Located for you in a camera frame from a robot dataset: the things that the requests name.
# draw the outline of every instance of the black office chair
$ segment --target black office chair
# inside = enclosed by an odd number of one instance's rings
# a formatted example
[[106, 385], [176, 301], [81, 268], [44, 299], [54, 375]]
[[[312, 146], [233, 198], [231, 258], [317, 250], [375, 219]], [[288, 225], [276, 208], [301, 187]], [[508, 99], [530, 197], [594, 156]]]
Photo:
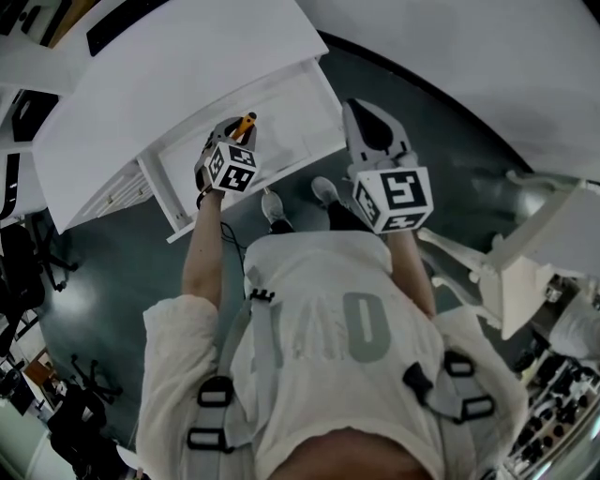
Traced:
[[[98, 384], [98, 381], [96, 380], [96, 368], [98, 367], [98, 360], [92, 360], [92, 362], [90, 363], [90, 374], [85, 375], [85, 373], [83, 373], [83, 371], [77, 365], [77, 359], [77, 355], [71, 355], [71, 365], [75, 368], [79, 376], [82, 378], [83, 386], [85, 388], [90, 389], [92, 392], [94, 392], [96, 395], [102, 398], [106, 403], [112, 405], [114, 403], [114, 399], [119, 397], [123, 393], [123, 389], [120, 386], [115, 388], [107, 388]], [[77, 381], [75, 375], [73, 375], [71, 379], [75, 382]]]
[[0, 358], [8, 356], [24, 313], [44, 302], [46, 292], [39, 276], [42, 269], [46, 268], [52, 287], [59, 292], [65, 288], [65, 282], [56, 285], [50, 263], [71, 272], [77, 269], [77, 264], [69, 265], [51, 254], [53, 227], [42, 240], [38, 229], [40, 220], [41, 217], [33, 218], [37, 246], [31, 241], [29, 232], [19, 224], [13, 223], [0, 230], [4, 250], [4, 256], [0, 257], [0, 314], [8, 320], [8, 327], [0, 334]]
[[53, 450], [70, 463], [78, 479], [133, 477], [116, 443], [100, 434], [105, 425], [104, 405], [95, 393], [69, 384], [65, 400], [48, 421], [48, 430]]
[[46, 235], [42, 238], [41, 233], [39, 232], [39, 224], [43, 223], [43, 216], [41, 214], [35, 214], [31, 218], [31, 228], [34, 232], [34, 237], [36, 239], [36, 260], [37, 262], [44, 267], [46, 270], [46, 275], [50, 280], [52, 288], [57, 292], [61, 292], [67, 286], [65, 281], [61, 281], [60, 283], [56, 283], [54, 280], [53, 270], [51, 268], [51, 264], [56, 265], [59, 268], [63, 268], [69, 272], [75, 272], [79, 265], [76, 263], [67, 263], [64, 260], [59, 259], [55, 255], [52, 255], [50, 252], [50, 245], [53, 240], [54, 232], [56, 231], [54, 225], [52, 225]]

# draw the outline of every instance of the orange pen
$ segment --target orange pen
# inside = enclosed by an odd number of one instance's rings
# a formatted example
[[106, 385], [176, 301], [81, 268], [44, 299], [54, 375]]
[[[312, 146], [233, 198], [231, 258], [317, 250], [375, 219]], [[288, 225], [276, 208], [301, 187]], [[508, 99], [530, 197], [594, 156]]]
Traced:
[[237, 130], [233, 133], [232, 138], [234, 140], [239, 139], [242, 135], [244, 135], [244, 133], [246, 133], [246, 130], [248, 130], [250, 127], [252, 127], [254, 125], [254, 122], [256, 122], [256, 113], [250, 112], [248, 115], [246, 115], [242, 119], [242, 123], [237, 128]]

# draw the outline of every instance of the white desk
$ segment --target white desk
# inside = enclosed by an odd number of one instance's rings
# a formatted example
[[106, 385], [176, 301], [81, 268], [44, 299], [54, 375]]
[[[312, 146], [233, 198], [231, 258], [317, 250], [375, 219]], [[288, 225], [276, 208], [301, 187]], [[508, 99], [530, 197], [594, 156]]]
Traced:
[[263, 166], [253, 190], [344, 146], [314, 60], [327, 49], [293, 0], [171, 0], [92, 58], [85, 33], [120, 3], [100, 2], [56, 47], [81, 79], [33, 152], [59, 232], [156, 195], [181, 236], [206, 135], [250, 109]]

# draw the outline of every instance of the wrist strap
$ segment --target wrist strap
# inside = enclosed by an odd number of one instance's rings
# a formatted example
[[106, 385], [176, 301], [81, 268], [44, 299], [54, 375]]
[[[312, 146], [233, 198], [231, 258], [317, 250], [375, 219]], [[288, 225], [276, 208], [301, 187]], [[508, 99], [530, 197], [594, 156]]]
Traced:
[[202, 203], [204, 197], [213, 190], [214, 190], [214, 188], [213, 188], [212, 184], [209, 185], [208, 187], [205, 187], [202, 189], [202, 191], [200, 192], [200, 195], [198, 195], [198, 199], [196, 200], [196, 206], [198, 207], [198, 210], [200, 210], [200, 204]]

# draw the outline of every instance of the harness strap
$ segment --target harness strap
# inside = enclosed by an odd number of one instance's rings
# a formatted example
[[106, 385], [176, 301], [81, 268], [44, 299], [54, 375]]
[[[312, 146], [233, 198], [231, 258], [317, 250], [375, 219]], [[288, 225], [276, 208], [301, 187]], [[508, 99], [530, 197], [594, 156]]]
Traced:
[[486, 459], [479, 458], [477, 452], [483, 450], [482, 445], [499, 440], [494, 417], [496, 404], [481, 388], [474, 373], [470, 358], [448, 351], [435, 385], [418, 363], [412, 364], [402, 379], [424, 408], [441, 417], [444, 463], [449, 480], [493, 473]]
[[[271, 417], [277, 381], [270, 306], [274, 296], [274, 293], [266, 290], [253, 290], [249, 301], [246, 301], [233, 321], [219, 358], [217, 375], [202, 384], [198, 395], [201, 408], [196, 421], [197, 427], [191, 428], [187, 434], [187, 447], [195, 451], [187, 468], [191, 474], [202, 472], [202, 479], [218, 480], [221, 454], [230, 454], [235, 448], [251, 443]], [[250, 318], [254, 336], [259, 411], [254, 426], [248, 424], [229, 377], [235, 352], [248, 328]]]

